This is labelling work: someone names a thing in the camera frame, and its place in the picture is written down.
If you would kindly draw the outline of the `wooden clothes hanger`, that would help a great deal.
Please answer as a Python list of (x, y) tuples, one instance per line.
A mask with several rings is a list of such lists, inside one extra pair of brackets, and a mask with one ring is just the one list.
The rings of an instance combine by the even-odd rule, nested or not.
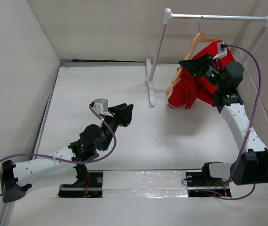
[[(217, 40), (218, 40), (218, 38), (216, 38), (216, 37), (207, 37), (203, 31), (200, 31), (200, 26), (198, 26), (198, 33), (195, 35), (195, 37), (190, 45), (189, 51), (188, 51), (187, 55), (185, 56), (184, 60), (191, 59), (191, 57), (192, 57), (193, 53), (195, 52), (196, 48), (198, 47), (199, 43), (215, 42)], [(183, 68), (180, 66), (177, 69), (175, 76), (173, 77), (171, 83), (169, 84), (169, 86), (166, 90), (166, 95), (169, 95), (172, 92), (175, 85), (181, 80), (180, 75), (181, 75), (182, 71), (183, 71)]]

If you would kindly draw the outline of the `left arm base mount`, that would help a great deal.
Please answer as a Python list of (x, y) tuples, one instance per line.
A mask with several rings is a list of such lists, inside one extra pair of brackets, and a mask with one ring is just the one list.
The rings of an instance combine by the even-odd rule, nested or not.
[(61, 198), (102, 198), (103, 170), (86, 170), (83, 181), (60, 185)]

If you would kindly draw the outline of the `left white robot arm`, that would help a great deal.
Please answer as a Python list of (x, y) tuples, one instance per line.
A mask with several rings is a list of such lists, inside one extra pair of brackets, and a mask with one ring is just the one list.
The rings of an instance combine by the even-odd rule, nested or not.
[[(90, 176), (86, 165), (101, 161), (116, 148), (118, 127), (130, 125), (133, 104), (108, 107), (106, 99), (96, 99), (89, 110), (101, 124), (90, 124), (79, 139), (51, 155), (39, 154), (24, 162), (4, 161), (0, 170), (1, 196), (4, 203), (15, 202), (27, 193), (54, 185), (86, 186)], [(100, 151), (108, 151), (103, 157)]]

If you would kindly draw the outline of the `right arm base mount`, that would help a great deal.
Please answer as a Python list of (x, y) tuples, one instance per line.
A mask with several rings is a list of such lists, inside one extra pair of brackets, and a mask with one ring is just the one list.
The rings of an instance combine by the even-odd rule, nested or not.
[(188, 170), (182, 184), (187, 188), (188, 197), (226, 197), (231, 198), (230, 188), (223, 189), (221, 178), (213, 178), (209, 172), (209, 164), (205, 163), (201, 169)]

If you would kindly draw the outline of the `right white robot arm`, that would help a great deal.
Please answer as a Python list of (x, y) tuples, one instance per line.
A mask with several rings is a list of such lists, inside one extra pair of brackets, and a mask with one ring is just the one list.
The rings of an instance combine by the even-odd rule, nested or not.
[(237, 90), (243, 80), (243, 66), (231, 61), (222, 67), (219, 59), (208, 53), (197, 59), (182, 60), (179, 64), (194, 78), (205, 78), (217, 88), (213, 94), (214, 105), (230, 128), (239, 149), (234, 163), (205, 163), (202, 182), (210, 186), (219, 178), (236, 185), (268, 183), (268, 148), (247, 118)]

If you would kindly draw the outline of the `red trousers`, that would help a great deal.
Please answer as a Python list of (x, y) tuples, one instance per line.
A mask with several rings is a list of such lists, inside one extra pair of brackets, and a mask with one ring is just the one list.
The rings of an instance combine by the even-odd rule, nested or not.
[[(206, 53), (211, 54), (213, 57), (218, 54), (218, 43), (223, 42), (217, 40), (210, 43), (207, 47), (198, 52), (192, 59), (197, 59), (204, 56)], [(227, 63), (234, 61), (233, 55), (227, 49), (227, 55), (221, 58), (221, 62), (217, 65), (223, 70)], [(200, 99), (211, 106), (215, 107), (213, 102), (213, 94), (217, 90), (205, 78), (195, 78), (187, 71), (183, 70), (180, 75), (180, 81), (174, 86), (170, 97), (168, 98), (168, 105), (171, 108), (185, 107), (190, 109), (196, 99)]]

